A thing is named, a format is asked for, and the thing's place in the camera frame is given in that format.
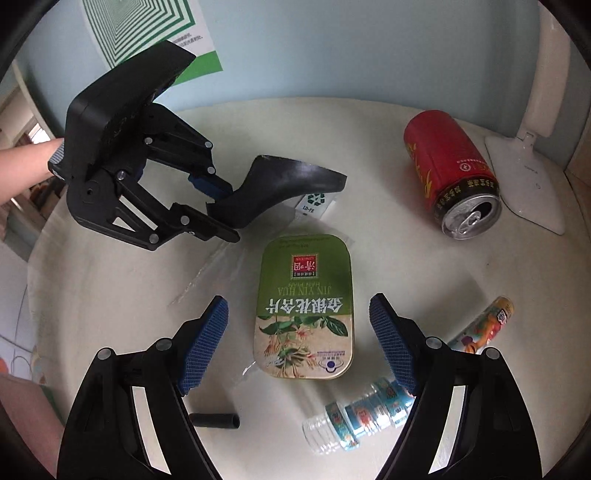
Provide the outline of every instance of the metal screw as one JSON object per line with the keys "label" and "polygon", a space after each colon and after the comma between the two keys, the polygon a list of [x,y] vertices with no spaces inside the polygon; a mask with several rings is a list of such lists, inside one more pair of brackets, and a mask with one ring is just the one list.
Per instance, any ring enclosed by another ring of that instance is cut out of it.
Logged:
{"label": "metal screw", "polygon": [[102,348],[99,353],[96,354],[99,360],[107,360],[111,356],[110,348]]}
{"label": "metal screw", "polygon": [[487,348],[486,356],[491,360],[497,360],[501,356],[501,353],[496,348]]}
{"label": "metal screw", "polygon": [[425,340],[425,343],[429,348],[432,348],[433,350],[439,350],[442,345],[441,340],[437,337],[429,337],[427,338],[427,340]]}
{"label": "metal screw", "polygon": [[158,342],[156,342],[156,350],[164,352],[165,350],[168,350],[170,347],[172,347],[172,345],[173,341],[170,338],[161,338],[158,340]]}

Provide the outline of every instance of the plastic wrapper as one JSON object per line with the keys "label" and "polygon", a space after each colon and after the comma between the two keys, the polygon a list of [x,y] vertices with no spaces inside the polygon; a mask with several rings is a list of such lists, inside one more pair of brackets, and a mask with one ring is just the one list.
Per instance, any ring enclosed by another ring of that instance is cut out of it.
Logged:
{"label": "plastic wrapper", "polygon": [[203,311],[203,306],[215,295],[228,301],[228,328],[203,382],[215,382],[231,389],[248,375],[263,374],[252,354],[263,251],[279,236],[320,233],[338,236],[348,248],[353,244],[350,238],[321,220],[297,213],[292,206],[276,205],[241,230],[238,243],[223,243],[216,248],[187,288],[171,302],[168,308],[176,317],[189,319]]}

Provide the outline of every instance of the plant illustration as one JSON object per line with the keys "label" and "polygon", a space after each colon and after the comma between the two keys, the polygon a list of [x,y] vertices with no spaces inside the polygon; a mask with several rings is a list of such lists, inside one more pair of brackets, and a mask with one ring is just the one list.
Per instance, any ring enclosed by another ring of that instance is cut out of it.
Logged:
{"label": "plant illustration", "polygon": [[304,362],[309,368],[317,365],[316,356],[310,352],[308,337],[316,328],[328,328],[338,336],[347,337],[347,326],[340,320],[330,316],[296,316],[280,322],[277,315],[259,316],[261,320],[274,318],[275,321],[259,330],[269,336],[269,345],[265,348],[265,356],[276,356],[272,363],[279,369],[278,377],[302,378],[298,372]]}

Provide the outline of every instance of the pull tab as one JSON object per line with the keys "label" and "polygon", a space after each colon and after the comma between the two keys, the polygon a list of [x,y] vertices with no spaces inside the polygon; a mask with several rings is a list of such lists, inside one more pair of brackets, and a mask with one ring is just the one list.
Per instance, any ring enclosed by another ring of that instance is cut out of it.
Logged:
{"label": "pull tab", "polygon": [[458,233],[461,235],[466,234],[474,224],[480,221],[481,217],[482,213],[479,210],[472,212],[462,223],[460,223],[460,226],[457,228]]}

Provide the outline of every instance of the human arm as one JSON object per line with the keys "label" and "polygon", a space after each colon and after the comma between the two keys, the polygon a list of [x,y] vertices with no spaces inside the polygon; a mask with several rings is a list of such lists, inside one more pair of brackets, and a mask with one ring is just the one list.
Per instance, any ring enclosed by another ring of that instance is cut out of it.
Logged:
{"label": "human arm", "polygon": [[0,205],[29,187],[51,177],[47,162],[62,138],[0,150]]}

